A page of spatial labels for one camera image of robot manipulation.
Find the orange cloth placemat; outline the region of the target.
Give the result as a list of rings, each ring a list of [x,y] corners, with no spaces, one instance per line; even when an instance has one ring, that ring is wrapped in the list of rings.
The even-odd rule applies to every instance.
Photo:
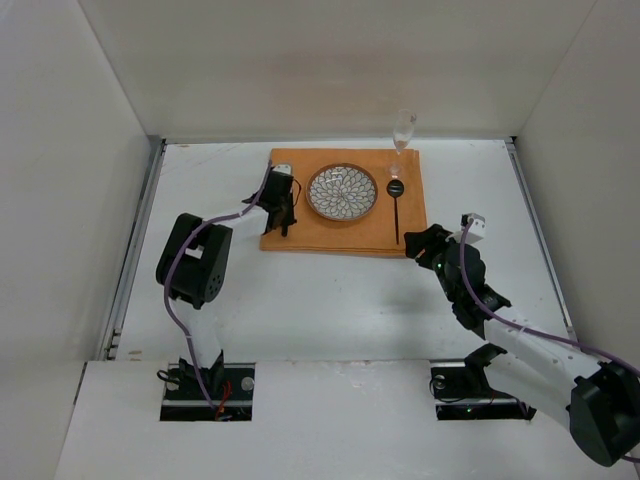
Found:
[[[408,149],[401,154],[399,180],[405,192],[398,199],[400,244],[395,242],[394,204],[386,186],[391,180],[388,166],[392,149],[322,149],[274,148],[273,164],[290,163],[300,185],[294,189],[299,198],[294,213],[297,222],[289,228],[287,237],[278,230],[263,235],[263,251],[344,253],[356,255],[403,257],[404,234],[427,228],[426,202],[422,180],[420,153]],[[350,222],[330,221],[320,217],[306,200],[307,182],[323,167],[334,164],[354,164],[371,173],[378,187],[378,199],[372,211]]]

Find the black spoon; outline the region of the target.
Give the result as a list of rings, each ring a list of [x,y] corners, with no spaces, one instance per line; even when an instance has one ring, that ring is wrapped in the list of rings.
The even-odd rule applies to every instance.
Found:
[[[398,178],[392,178],[387,186],[386,186],[387,194],[393,199],[394,204],[394,231],[395,231],[395,242],[397,245],[400,244],[400,228],[399,228],[399,206],[398,199],[404,194],[405,186],[404,183]]]

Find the floral patterned plate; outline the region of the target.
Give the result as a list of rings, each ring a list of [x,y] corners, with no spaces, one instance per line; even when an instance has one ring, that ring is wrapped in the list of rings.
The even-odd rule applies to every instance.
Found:
[[[363,218],[378,199],[378,187],[370,172],[348,163],[321,168],[307,182],[306,200],[320,217],[338,222]]]

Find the clear wine glass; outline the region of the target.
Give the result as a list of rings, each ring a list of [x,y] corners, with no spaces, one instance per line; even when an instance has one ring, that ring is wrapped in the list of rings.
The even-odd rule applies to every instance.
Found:
[[[395,153],[391,156],[388,171],[392,180],[398,179],[401,172],[400,157],[407,149],[414,135],[417,115],[410,109],[398,111],[392,132]]]

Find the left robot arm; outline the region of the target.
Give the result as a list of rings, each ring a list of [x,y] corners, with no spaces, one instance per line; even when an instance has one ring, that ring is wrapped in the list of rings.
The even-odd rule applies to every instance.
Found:
[[[231,247],[268,233],[283,237],[296,223],[293,167],[271,166],[258,191],[235,210],[205,220],[179,215],[156,267],[165,309],[181,330],[194,367],[210,369],[223,351],[216,321],[198,312],[221,292]]]

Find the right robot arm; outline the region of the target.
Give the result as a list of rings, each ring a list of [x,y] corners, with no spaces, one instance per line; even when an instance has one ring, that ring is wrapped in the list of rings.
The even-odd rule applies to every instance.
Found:
[[[536,328],[485,280],[474,242],[485,220],[404,235],[405,254],[436,275],[456,320],[484,340],[464,362],[473,392],[507,394],[563,426],[592,461],[631,463],[639,445],[639,370],[613,354]]]

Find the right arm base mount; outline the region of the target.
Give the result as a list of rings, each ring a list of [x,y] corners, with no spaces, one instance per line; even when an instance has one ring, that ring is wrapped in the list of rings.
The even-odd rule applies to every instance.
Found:
[[[485,368],[506,351],[487,344],[464,359],[431,363],[429,391],[439,421],[530,421],[537,410],[521,400],[492,388]]]

